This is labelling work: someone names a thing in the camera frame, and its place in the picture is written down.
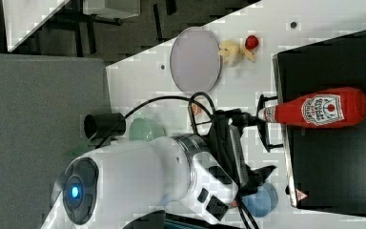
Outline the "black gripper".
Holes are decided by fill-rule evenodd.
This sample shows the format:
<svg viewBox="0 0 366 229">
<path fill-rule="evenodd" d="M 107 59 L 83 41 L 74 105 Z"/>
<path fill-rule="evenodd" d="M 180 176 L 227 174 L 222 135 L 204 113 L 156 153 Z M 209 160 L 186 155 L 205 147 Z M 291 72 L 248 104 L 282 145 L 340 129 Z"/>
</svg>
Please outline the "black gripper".
<svg viewBox="0 0 366 229">
<path fill-rule="evenodd" d="M 226 174 L 238 186 L 241 196 L 255 194 L 276 169 L 268 165 L 252 169 L 246 164 L 241 137 L 246 127 L 257 126 L 262 120 L 240 109 L 217 110 L 212 115 L 212 126 L 207 134 L 207 144 L 212 155 Z"/>
</svg>

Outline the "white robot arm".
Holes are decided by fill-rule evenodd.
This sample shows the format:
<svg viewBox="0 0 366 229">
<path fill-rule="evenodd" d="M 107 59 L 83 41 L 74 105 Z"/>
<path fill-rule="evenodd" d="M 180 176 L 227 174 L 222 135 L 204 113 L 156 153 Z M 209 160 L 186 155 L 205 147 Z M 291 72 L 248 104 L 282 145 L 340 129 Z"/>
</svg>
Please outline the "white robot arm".
<svg viewBox="0 0 366 229">
<path fill-rule="evenodd" d="M 85 153 L 55 181 L 41 229 L 157 229 L 151 216 L 172 202 L 218 224 L 273 170 L 253 170 L 243 156 L 244 128 L 262 122 L 238 109 L 217 111 L 206 135 L 161 136 Z"/>
</svg>

